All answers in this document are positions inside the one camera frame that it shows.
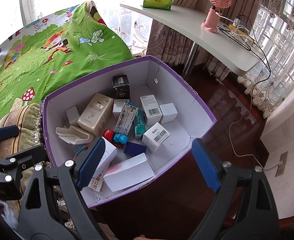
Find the white curved desk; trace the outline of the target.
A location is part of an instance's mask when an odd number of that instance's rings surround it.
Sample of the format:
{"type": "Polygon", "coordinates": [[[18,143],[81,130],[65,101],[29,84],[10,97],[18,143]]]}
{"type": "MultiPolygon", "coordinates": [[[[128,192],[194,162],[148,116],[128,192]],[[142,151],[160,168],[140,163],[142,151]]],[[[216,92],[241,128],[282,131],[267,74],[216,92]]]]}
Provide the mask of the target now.
{"type": "Polygon", "coordinates": [[[183,78],[191,74],[200,48],[216,57],[238,76],[243,76],[260,62],[260,55],[254,48],[249,51],[221,32],[213,34],[202,28],[201,24],[206,18],[202,12],[174,5],[170,11],[144,8],[138,3],[121,3],[120,6],[148,16],[193,41],[183,78]]]}

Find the green cartoon print blanket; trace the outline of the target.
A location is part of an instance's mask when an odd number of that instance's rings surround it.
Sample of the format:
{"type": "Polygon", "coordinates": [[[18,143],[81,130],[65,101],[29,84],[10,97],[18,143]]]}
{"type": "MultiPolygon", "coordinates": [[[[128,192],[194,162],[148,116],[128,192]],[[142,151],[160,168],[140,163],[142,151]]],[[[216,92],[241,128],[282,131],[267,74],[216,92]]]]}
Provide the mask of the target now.
{"type": "Polygon", "coordinates": [[[82,76],[132,58],[92,1],[38,19],[0,45],[0,120],[82,76]]]}

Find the white box pink smudge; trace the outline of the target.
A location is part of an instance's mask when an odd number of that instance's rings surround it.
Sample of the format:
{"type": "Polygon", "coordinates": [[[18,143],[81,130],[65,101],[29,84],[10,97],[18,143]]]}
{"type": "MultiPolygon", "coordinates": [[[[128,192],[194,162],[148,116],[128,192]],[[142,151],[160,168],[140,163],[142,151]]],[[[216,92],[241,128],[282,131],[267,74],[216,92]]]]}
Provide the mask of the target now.
{"type": "Polygon", "coordinates": [[[144,182],[155,175],[145,153],[110,166],[104,182],[112,192],[117,192],[144,182]]]}

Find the small white cube box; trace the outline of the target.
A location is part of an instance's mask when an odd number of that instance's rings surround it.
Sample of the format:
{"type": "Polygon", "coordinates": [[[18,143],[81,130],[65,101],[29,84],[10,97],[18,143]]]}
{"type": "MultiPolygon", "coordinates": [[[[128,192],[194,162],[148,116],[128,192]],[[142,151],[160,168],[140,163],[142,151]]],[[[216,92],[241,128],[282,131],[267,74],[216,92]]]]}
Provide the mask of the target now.
{"type": "Polygon", "coordinates": [[[177,109],[173,103],[162,104],[160,105],[160,109],[162,111],[161,124],[174,121],[178,115],[177,109]]]}

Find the white box black print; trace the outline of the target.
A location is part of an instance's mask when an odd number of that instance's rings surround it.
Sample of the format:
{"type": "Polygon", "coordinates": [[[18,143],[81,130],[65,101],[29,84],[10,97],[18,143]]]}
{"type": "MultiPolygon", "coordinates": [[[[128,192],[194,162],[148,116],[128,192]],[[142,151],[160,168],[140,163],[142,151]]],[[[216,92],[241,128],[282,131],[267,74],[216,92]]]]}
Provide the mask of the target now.
{"type": "Polygon", "coordinates": [[[114,99],[112,114],[116,121],[118,120],[120,113],[122,111],[123,105],[126,102],[130,102],[130,100],[129,99],[114,99]]]}

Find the teal medicine box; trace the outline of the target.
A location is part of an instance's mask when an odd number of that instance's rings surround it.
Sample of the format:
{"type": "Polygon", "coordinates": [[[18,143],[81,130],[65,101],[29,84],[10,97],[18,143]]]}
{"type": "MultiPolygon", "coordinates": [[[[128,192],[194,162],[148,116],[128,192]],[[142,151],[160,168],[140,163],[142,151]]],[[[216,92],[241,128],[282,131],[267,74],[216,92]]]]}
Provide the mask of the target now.
{"type": "Polygon", "coordinates": [[[142,109],[139,109],[134,118],[135,139],[141,140],[145,132],[146,132],[146,127],[145,127],[144,113],[142,109]]]}

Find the beige hand cream box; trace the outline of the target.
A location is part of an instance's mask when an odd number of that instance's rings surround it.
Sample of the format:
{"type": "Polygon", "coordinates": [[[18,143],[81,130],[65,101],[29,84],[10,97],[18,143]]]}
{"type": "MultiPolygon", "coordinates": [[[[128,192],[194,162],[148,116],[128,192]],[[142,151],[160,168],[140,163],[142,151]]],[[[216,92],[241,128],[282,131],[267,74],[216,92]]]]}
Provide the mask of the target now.
{"type": "Polygon", "coordinates": [[[112,115],[113,99],[96,93],[77,120],[85,131],[100,137],[112,115]]]}

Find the red blue toy car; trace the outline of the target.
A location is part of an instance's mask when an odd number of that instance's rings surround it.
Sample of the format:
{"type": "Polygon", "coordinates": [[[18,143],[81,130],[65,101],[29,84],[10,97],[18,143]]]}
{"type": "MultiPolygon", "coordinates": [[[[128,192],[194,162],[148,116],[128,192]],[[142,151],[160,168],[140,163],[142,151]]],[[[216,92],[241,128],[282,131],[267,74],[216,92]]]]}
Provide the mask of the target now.
{"type": "Polygon", "coordinates": [[[112,129],[107,129],[103,132],[103,137],[117,148],[123,148],[128,142],[126,135],[116,133],[112,129]]]}

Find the white text medicine box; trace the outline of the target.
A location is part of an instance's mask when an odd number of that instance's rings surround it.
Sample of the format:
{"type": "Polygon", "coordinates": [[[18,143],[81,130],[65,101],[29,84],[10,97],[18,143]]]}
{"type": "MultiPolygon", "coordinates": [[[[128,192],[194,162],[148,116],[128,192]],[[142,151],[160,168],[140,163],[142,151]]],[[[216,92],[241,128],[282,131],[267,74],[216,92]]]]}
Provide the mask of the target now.
{"type": "Polygon", "coordinates": [[[138,106],[125,102],[118,117],[114,131],[116,133],[128,135],[137,111],[138,106]]]}

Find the white barcode cube box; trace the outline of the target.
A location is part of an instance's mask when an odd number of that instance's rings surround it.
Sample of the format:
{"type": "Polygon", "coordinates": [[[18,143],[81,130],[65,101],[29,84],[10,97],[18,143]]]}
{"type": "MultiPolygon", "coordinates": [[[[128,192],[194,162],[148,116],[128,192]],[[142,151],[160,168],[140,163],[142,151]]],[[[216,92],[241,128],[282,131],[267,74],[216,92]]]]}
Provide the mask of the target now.
{"type": "Polygon", "coordinates": [[[169,137],[169,131],[157,122],[143,134],[142,143],[155,153],[169,137]]]}

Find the white dental brand box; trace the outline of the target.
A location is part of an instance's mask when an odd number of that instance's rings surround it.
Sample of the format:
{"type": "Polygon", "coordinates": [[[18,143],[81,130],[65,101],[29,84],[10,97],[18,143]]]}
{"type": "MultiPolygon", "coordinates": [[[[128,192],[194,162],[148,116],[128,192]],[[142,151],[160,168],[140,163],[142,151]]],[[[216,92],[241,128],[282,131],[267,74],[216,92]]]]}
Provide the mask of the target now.
{"type": "Polygon", "coordinates": [[[105,141],[105,153],[102,156],[101,161],[98,164],[96,171],[93,174],[88,187],[96,192],[100,192],[103,186],[103,176],[105,175],[110,163],[118,154],[117,148],[111,144],[107,139],[103,138],[105,141]]]}

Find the black product box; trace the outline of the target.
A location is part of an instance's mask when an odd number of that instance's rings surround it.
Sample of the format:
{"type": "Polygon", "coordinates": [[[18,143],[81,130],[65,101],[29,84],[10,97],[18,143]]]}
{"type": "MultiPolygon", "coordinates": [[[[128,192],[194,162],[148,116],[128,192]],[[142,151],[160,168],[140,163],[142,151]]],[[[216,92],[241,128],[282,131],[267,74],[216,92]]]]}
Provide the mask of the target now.
{"type": "Polygon", "coordinates": [[[118,75],[112,77],[112,86],[115,99],[130,100],[130,83],[127,75],[118,75]]]}

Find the purple cardboard storage box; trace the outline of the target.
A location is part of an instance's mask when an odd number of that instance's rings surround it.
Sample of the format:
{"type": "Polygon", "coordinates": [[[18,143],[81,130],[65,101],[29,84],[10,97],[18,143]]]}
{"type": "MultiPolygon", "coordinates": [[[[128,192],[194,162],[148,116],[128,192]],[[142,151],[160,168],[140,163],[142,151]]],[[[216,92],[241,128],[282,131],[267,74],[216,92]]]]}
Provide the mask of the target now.
{"type": "Polygon", "coordinates": [[[130,83],[130,100],[135,105],[139,98],[153,94],[159,104],[173,103],[178,116],[164,125],[170,137],[148,159],[155,176],[128,189],[112,192],[103,186],[101,192],[89,187],[81,191],[87,206],[93,208],[131,192],[135,192],[160,178],[191,149],[196,138],[203,137],[216,122],[216,118],[190,85],[162,61],[146,56],[125,61],[83,76],[55,90],[43,101],[43,131],[45,145],[54,166],[61,166],[74,156],[72,145],[59,139],[56,128],[67,119],[66,110],[77,106],[83,111],[95,93],[112,96],[112,78],[127,75],[130,83]]]}

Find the dark blue small box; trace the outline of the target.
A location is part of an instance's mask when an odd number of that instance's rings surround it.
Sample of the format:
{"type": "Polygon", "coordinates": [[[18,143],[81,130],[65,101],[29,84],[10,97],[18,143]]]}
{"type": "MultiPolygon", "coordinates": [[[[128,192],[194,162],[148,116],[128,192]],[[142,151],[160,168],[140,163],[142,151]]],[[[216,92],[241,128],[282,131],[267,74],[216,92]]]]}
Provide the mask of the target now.
{"type": "Polygon", "coordinates": [[[125,155],[137,156],[139,154],[146,153],[146,149],[147,147],[145,145],[128,141],[124,146],[123,153],[125,155]]]}

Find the grey square box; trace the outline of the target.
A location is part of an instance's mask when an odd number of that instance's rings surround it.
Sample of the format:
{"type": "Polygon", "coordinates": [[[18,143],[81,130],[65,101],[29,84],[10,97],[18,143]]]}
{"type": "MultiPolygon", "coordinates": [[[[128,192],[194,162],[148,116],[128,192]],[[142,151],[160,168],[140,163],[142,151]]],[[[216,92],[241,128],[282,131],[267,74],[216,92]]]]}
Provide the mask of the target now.
{"type": "Polygon", "coordinates": [[[76,105],[68,108],[66,111],[66,115],[67,115],[67,120],[69,122],[70,125],[72,126],[79,126],[77,121],[80,117],[78,108],[76,105]]]}

